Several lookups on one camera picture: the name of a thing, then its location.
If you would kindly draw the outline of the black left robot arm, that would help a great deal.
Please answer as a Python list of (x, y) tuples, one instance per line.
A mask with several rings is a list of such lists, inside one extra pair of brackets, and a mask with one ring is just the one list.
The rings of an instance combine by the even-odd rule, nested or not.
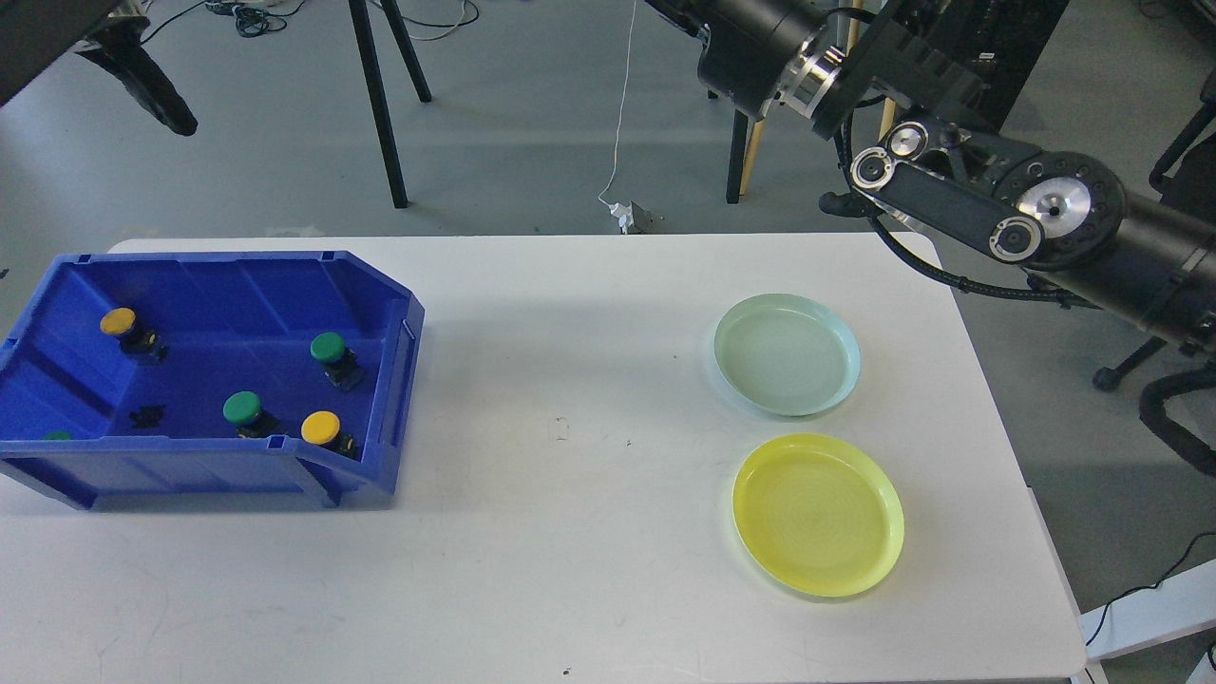
[(140, 1), (2, 1), (1, 103), (56, 60), (77, 54), (122, 83), (161, 125), (195, 135), (195, 112), (143, 47), (148, 27)]

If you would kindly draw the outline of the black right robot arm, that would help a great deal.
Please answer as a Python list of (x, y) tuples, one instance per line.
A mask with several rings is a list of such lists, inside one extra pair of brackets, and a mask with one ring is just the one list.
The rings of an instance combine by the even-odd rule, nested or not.
[(910, 22), (907, 1), (882, 11), (812, 1), (655, 1), (702, 44), (698, 75), (741, 114), (786, 105), (835, 141), (848, 192), (826, 212), (857, 215), (885, 242), (882, 215), (930, 229), (1026, 273), (1002, 288), (900, 260), (939, 284), (1002, 299), (1091, 305), (1149, 333), (1125, 360), (1160, 348), (1201, 355), (1197, 370), (1145, 385), (1139, 420), (1199, 472), (1214, 447), (1169, 417), (1169, 400), (1214, 387), (1214, 225), (1128, 192), (1102, 161), (1000, 135), (980, 110), (984, 82)]

